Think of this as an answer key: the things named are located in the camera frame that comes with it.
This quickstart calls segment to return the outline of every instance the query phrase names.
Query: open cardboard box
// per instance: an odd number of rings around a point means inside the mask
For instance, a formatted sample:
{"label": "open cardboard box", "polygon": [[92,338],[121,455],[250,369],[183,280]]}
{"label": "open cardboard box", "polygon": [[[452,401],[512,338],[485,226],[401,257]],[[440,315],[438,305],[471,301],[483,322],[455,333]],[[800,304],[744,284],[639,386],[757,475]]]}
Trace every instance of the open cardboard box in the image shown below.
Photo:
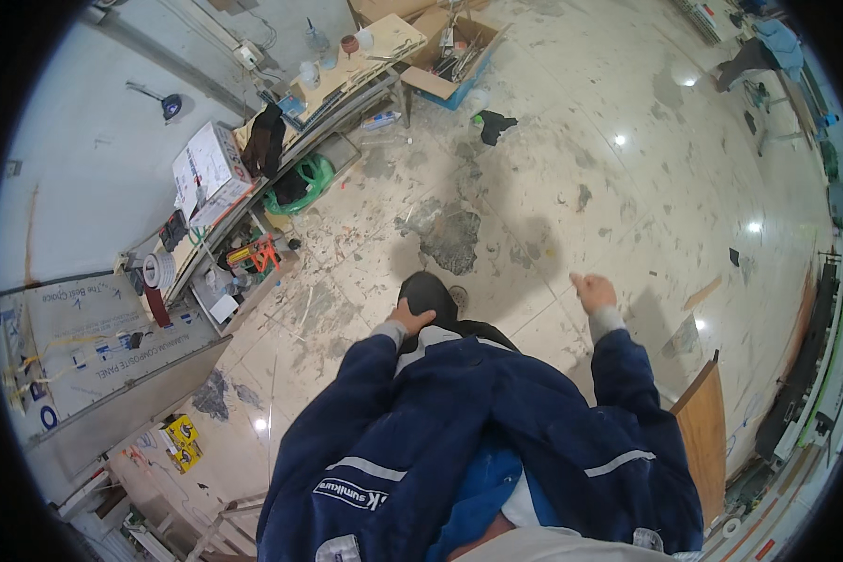
{"label": "open cardboard box", "polygon": [[472,17],[473,21],[464,14],[458,15],[454,35],[457,39],[467,39],[469,43],[477,37],[475,42],[486,47],[478,53],[474,61],[469,63],[471,67],[461,84],[454,84],[428,72],[434,61],[440,57],[440,35],[450,22],[450,13],[438,7],[427,10],[413,25],[428,38],[428,44],[415,54],[412,65],[400,74],[403,82],[415,88],[419,96],[450,110],[459,107],[468,91],[472,89],[478,76],[490,62],[490,57],[494,54],[494,49],[503,38],[506,29],[509,28],[508,25],[486,21],[480,15]]}

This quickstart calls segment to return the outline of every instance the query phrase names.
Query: brown cloth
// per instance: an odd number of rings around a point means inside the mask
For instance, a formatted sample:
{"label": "brown cloth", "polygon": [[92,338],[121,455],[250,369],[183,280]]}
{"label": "brown cloth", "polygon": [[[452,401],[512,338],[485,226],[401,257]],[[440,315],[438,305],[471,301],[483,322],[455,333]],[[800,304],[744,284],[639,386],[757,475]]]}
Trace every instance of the brown cloth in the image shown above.
{"label": "brown cloth", "polygon": [[244,165],[252,176],[262,174],[269,179],[275,177],[281,164],[286,126],[281,119],[281,108],[275,104],[266,106],[256,116],[250,130],[250,140],[244,148]]}

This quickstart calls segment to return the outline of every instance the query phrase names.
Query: electrical outlet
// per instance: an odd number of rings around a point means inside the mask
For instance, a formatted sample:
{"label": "electrical outlet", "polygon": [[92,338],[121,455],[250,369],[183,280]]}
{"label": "electrical outlet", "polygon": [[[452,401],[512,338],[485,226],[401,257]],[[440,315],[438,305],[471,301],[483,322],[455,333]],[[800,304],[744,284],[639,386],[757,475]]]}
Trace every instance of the electrical outlet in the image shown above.
{"label": "electrical outlet", "polygon": [[235,53],[240,58],[241,64],[247,70],[255,70],[256,65],[265,59],[265,55],[262,54],[262,51],[252,41],[244,41],[238,45]]}
{"label": "electrical outlet", "polygon": [[125,267],[128,265],[128,254],[119,252],[116,254],[116,264],[112,266],[112,272],[115,275],[123,275]]}

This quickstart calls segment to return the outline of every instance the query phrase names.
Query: tape roll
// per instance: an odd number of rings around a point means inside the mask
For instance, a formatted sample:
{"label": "tape roll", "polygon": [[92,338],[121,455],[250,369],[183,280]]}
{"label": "tape roll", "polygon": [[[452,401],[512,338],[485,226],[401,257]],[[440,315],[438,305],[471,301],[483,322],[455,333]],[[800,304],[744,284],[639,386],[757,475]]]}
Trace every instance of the tape roll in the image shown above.
{"label": "tape roll", "polygon": [[166,288],[175,282],[175,256],[168,252],[149,253],[144,259],[147,287]]}
{"label": "tape roll", "polygon": [[730,539],[730,537],[737,534],[738,531],[740,531],[740,520],[736,517],[726,521],[724,527],[721,528],[721,534],[726,539]]}

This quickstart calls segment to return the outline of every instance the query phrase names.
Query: table leg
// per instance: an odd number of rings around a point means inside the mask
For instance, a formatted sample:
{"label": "table leg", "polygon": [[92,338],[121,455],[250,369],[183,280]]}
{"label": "table leg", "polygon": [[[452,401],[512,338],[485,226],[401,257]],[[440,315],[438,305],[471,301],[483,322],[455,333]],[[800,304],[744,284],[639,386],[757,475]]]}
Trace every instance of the table leg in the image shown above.
{"label": "table leg", "polygon": [[403,126],[409,129],[409,106],[406,102],[406,87],[403,84],[403,80],[400,79],[400,74],[393,70],[392,67],[387,68],[387,73],[396,79],[393,85],[390,86],[390,91],[396,97],[396,103],[400,106],[400,112],[403,113]]}

